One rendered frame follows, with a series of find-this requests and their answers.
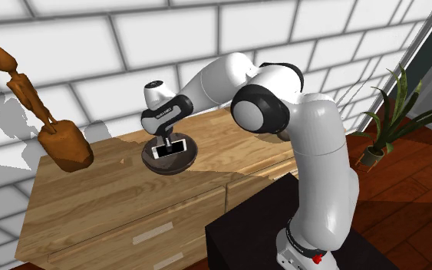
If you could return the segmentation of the black robot stand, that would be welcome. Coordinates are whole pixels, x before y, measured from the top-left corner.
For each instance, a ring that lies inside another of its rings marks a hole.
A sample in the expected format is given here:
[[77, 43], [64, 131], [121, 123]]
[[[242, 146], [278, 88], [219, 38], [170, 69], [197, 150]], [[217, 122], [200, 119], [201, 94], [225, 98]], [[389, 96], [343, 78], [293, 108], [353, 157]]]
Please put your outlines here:
[[[298, 207], [298, 180], [288, 173], [206, 226], [210, 270], [285, 270], [276, 236]], [[351, 230], [333, 252], [340, 270], [400, 270]]]

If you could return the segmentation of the light wooden chest of drawers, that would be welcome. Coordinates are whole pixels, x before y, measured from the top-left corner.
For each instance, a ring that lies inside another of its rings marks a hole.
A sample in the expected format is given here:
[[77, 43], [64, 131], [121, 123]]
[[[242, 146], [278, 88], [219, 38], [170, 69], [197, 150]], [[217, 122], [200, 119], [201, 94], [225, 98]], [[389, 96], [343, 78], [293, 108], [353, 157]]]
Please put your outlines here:
[[286, 173], [291, 146], [240, 129], [226, 109], [180, 121], [198, 146], [185, 171], [149, 170], [144, 131], [92, 144], [74, 173], [40, 159], [17, 260], [44, 270], [182, 270], [206, 256], [206, 226]]

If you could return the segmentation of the brown wooden figure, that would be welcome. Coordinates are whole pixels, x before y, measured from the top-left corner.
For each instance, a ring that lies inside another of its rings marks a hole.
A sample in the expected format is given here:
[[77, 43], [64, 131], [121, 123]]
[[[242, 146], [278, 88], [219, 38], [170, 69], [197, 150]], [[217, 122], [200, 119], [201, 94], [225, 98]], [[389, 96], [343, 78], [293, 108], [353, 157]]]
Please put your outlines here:
[[0, 71], [11, 76], [6, 85], [22, 105], [43, 123], [38, 142], [59, 168], [67, 173], [89, 167], [94, 161], [94, 154], [82, 132], [70, 120], [56, 120], [28, 77], [17, 72], [17, 67], [18, 62], [0, 48]]

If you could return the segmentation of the dark brown bowl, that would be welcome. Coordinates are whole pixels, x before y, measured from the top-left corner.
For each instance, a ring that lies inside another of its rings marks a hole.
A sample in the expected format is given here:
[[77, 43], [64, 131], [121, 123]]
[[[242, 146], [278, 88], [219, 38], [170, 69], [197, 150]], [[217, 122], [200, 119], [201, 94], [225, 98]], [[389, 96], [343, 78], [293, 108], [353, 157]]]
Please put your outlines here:
[[176, 140], [185, 139], [186, 151], [155, 160], [151, 148], [164, 144], [164, 140], [162, 137], [154, 137], [144, 145], [141, 153], [144, 165], [149, 170], [160, 175], [175, 175], [183, 172], [194, 163], [198, 154], [196, 142], [186, 134], [172, 133], [169, 138], [171, 143]]

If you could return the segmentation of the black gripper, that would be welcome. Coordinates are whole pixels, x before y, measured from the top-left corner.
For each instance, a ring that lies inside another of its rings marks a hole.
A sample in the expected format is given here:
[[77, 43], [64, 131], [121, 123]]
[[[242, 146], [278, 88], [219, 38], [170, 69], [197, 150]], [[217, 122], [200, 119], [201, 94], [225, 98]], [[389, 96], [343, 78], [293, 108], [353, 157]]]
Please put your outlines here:
[[172, 126], [163, 126], [163, 125], [159, 126], [157, 128], [157, 131], [155, 132], [156, 136], [165, 138], [165, 146], [168, 153], [172, 151], [172, 143], [169, 138], [172, 132], [173, 132]]

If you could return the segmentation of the white phone with black screen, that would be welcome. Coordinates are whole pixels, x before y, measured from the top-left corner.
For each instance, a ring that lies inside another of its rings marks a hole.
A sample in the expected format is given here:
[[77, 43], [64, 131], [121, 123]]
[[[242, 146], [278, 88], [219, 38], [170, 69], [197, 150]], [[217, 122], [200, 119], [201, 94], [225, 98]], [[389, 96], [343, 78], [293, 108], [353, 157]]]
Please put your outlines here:
[[152, 147], [151, 150], [152, 150], [153, 158], [155, 160], [176, 153], [182, 153], [186, 151], [186, 140], [181, 139], [181, 140], [173, 141], [170, 147], [166, 146], [165, 144], [160, 144], [158, 146]]

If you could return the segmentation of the green potted plant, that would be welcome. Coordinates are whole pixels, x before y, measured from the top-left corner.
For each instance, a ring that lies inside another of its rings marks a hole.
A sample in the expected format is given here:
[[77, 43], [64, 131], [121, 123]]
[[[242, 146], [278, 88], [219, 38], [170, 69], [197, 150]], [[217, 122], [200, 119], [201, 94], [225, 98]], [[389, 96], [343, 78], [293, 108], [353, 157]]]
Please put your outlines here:
[[390, 105], [388, 95], [380, 88], [374, 87], [374, 89], [381, 92], [381, 96], [384, 101], [384, 117], [383, 120], [376, 114], [370, 111], [365, 111], [364, 114], [371, 117], [375, 124], [377, 133], [375, 137], [372, 137], [368, 133], [355, 131], [351, 133], [352, 136], [367, 137], [370, 138], [372, 144], [367, 146], [363, 153], [358, 157], [355, 165], [360, 164], [368, 167], [367, 173], [386, 155], [394, 150], [393, 142], [400, 139], [401, 137], [408, 135], [422, 127], [432, 123], [432, 109], [416, 116], [411, 119], [408, 123], [400, 127], [402, 120], [407, 116], [415, 105], [420, 95], [422, 82], [420, 81], [412, 92], [409, 100], [407, 99], [408, 84], [407, 74], [405, 69], [399, 64], [401, 72], [400, 76], [397, 76], [393, 71], [389, 71], [391, 75], [396, 79], [397, 84], [397, 97], [394, 102], [393, 114], [390, 114]]

